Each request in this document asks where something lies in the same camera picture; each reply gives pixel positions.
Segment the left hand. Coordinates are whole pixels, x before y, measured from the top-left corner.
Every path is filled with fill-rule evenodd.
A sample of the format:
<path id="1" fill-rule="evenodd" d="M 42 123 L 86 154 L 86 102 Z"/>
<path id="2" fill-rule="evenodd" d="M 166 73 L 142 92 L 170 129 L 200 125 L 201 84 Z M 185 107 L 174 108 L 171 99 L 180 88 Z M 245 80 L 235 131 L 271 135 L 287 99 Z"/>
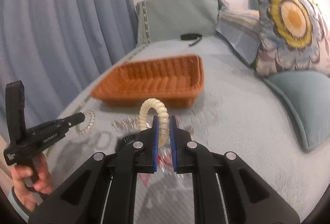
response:
<path id="1" fill-rule="evenodd" d="M 52 176 L 48 170 L 45 155 L 41 153 L 34 158 L 34 164 L 36 165 L 39 179 L 33 185 L 31 185 L 31 177 L 34 174 L 32 168 L 24 165 L 14 165 L 11 167 L 13 191 L 28 213 L 36 209 L 37 200 L 34 197 L 36 192 L 42 194 L 50 194 L 53 192 Z"/>

